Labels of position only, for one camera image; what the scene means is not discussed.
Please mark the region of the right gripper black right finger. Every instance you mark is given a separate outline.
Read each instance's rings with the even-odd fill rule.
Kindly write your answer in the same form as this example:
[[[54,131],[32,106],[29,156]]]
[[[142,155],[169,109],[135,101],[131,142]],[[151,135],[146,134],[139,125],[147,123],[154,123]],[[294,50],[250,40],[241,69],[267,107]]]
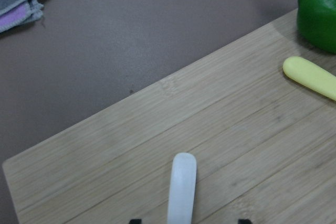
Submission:
[[[238,219],[238,224],[252,224],[252,221],[249,219]]]

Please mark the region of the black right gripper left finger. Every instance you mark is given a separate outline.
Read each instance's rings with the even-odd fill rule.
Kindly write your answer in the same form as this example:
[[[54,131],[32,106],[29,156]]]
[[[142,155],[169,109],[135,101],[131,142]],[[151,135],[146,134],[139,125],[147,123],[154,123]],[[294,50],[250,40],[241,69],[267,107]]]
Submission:
[[[142,219],[131,219],[130,220],[130,224],[141,224],[142,223]]]

